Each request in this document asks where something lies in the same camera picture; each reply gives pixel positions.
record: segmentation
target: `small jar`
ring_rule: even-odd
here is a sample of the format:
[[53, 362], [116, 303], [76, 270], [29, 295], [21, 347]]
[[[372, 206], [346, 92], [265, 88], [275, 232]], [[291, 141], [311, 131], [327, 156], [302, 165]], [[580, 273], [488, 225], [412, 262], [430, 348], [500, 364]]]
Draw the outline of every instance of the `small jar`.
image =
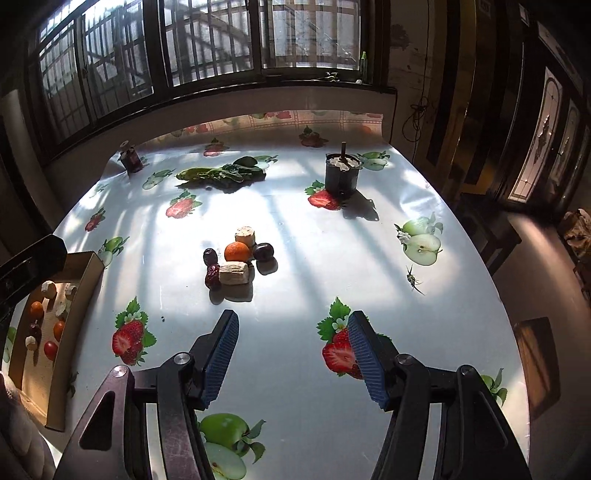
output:
[[127, 173], [137, 173], [144, 165], [142, 161], [139, 159], [137, 152], [133, 145], [130, 145], [127, 140], [125, 140], [120, 146], [119, 151], [121, 152], [119, 156], [120, 162], [127, 170]]

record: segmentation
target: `cherry tomato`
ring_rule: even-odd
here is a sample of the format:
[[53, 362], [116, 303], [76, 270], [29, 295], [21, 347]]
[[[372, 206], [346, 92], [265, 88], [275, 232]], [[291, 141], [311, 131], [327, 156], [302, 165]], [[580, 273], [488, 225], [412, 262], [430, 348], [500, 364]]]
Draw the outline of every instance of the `cherry tomato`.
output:
[[64, 333], [65, 326], [66, 323], [62, 322], [61, 320], [53, 326], [53, 336], [56, 338], [58, 342], [61, 342], [61, 336]]
[[34, 301], [31, 303], [30, 312], [33, 320], [41, 320], [45, 314], [45, 310], [43, 310], [43, 304], [40, 301]]
[[57, 356], [57, 345], [49, 340], [48, 342], [45, 342], [45, 345], [43, 346], [43, 352], [49, 360], [54, 362]]

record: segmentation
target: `fruit-print tablecloth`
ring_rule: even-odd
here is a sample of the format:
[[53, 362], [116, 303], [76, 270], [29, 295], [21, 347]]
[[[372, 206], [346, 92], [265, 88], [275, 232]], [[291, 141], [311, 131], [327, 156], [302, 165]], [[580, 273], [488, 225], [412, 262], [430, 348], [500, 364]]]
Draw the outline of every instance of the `fruit-print tablecloth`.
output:
[[[424, 365], [474, 365], [527, 457], [524, 374], [491, 277], [451, 210], [380, 131], [376, 115], [267, 112], [138, 145], [144, 169], [130, 176], [109, 160], [56, 230], [70, 252], [94, 250], [106, 265], [74, 360], [70, 431], [115, 365], [157, 367], [233, 309], [238, 344], [218, 399], [198, 415], [218, 477], [369, 479], [390, 415], [369, 398], [349, 345], [348, 315], [359, 309]], [[346, 205], [323, 185], [325, 155], [342, 141], [364, 167]], [[245, 155], [265, 169], [264, 181], [229, 193], [176, 178]], [[203, 251], [222, 260], [244, 225], [273, 245], [277, 264], [256, 265], [240, 293], [211, 294]], [[439, 411], [432, 407], [425, 479]], [[162, 480], [155, 424], [152, 415]]]

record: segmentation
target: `window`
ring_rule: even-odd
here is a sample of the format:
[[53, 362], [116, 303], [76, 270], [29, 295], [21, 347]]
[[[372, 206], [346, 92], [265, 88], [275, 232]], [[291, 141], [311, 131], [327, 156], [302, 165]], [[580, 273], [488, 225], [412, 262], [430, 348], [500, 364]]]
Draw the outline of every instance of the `window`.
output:
[[561, 96], [562, 85], [546, 68], [544, 96], [540, 106], [538, 124], [517, 182], [509, 195], [509, 200], [525, 203], [530, 199], [550, 152], [550, 144], [554, 138], [552, 135], [556, 130], [558, 112], [560, 111]]
[[54, 11], [47, 21], [41, 26], [39, 31], [39, 42], [45, 38], [60, 24], [62, 20], [71, 14], [76, 8], [81, 6], [85, 0], [70, 0]]
[[252, 69], [246, 2], [164, 0], [173, 85]]
[[43, 98], [59, 141], [89, 124], [74, 50], [74, 22], [70, 22], [39, 53]]
[[142, 0], [100, 0], [82, 15], [83, 77], [100, 118], [152, 93]]
[[359, 0], [259, 0], [263, 67], [359, 69]]
[[340, 80], [355, 81], [361, 6], [361, 0], [66, 0], [27, 45], [27, 97], [44, 110], [33, 113], [39, 143], [49, 160], [156, 102], [259, 82], [266, 74], [319, 79], [344, 69]]

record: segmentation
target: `metal bolt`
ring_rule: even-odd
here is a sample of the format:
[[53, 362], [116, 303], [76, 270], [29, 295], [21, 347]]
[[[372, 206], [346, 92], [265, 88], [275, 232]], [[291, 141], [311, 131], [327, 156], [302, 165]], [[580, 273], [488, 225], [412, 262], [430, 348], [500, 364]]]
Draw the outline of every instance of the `metal bolt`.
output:
[[114, 377], [123, 377], [127, 373], [127, 367], [125, 365], [117, 365], [113, 369], [113, 376]]
[[470, 375], [474, 372], [474, 367], [472, 367], [471, 365], [462, 365], [460, 367], [460, 372], [462, 373], [462, 375]]
[[174, 356], [174, 363], [177, 365], [184, 365], [191, 359], [188, 353], [178, 353]]
[[412, 355], [401, 353], [396, 357], [396, 360], [398, 360], [398, 363], [401, 365], [411, 365], [415, 359]]

